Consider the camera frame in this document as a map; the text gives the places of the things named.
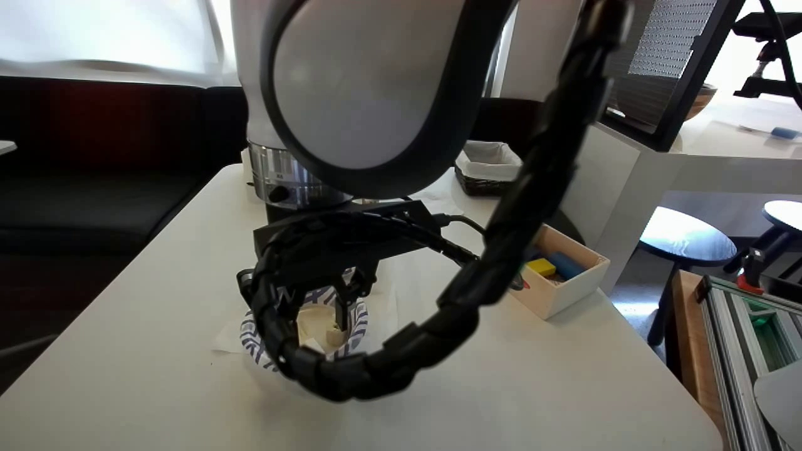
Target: tabletop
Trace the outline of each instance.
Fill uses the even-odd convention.
[[[770,200],[765,212],[773,224],[802,232],[802,204],[794,200]]]
[[[714,225],[672,207],[654,207],[642,242],[687,266],[716,266],[734,257],[734,242]]]
[[[413,195],[487,221],[454,175]],[[503,298],[478,334],[398,395],[326,404],[283,378],[256,384],[215,350],[242,313],[263,205],[240,165],[220,170],[0,398],[0,448],[722,448],[704,412],[601,290],[537,319]],[[448,237],[482,241],[469,229]],[[434,310],[457,269],[392,257],[369,295],[365,348]]]

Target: white desk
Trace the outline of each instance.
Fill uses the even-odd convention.
[[[451,172],[418,197],[478,221],[492,207],[454,204],[464,195]],[[394,398],[335,405],[288,391],[280,378],[261,389],[242,356],[214,350],[217,331],[242,310],[232,276],[254,266],[256,225],[263,207],[240,168],[225,168],[0,398],[0,448],[722,445],[601,294],[552,324],[513,298],[487,309],[457,356]],[[454,236],[474,237],[459,225]],[[380,266],[365,340],[424,319],[451,274],[429,252]]]
[[[734,120],[802,127],[802,111],[778,100],[716,96],[684,122],[672,152],[654,152],[606,127],[591,127],[561,211],[583,241],[608,255],[603,290],[621,276],[657,205],[696,216],[729,236],[759,236],[763,204],[802,200],[802,143],[778,143]]]

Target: computer monitor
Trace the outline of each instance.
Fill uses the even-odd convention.
[[[669,151],[744,0],[635,0],[601,122]]]

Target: cardboard box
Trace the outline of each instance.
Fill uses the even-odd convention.
[[[522,269],[524,289],[513,290],[513,295],[529,305],[537,315],[552,319],[560,310],[568,309],[572,304],[586,298],[601,284],[608,257],[601,252],[576,242],[575,237],[560,232],[552,225],[541,225],[539,236],[534,237],[537,247],[543,252],[565,252],[576,260],[583,274],[568,280],[548,280],[526,266]]]

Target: robotic arm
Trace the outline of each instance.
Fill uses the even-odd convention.
[[[398,197],[429,186],[469,138],[508,11],[511,0],[274,0],[259,88],[275,135],[315,177],[352,195]],[[239,284],[286,378],[330,400],[377,398],[403,391],[415,370],[442,363],[476,331],[478,309],[507,294],[532,236],[568,187],[583,130],[608,88],[606,56],[627,26],[627,0],[582,7],[560,86],[482,255],[442,237],[442,224],[420,204],[300,207],[256,232],[259,266],[239,274]],[[308,290],[335,285],[339,300],[352,304],[369,294],[380,257],[413,247],[461,266],[434,319],[402,328],[372,356],[326,361],[298,343],[295,315]]]

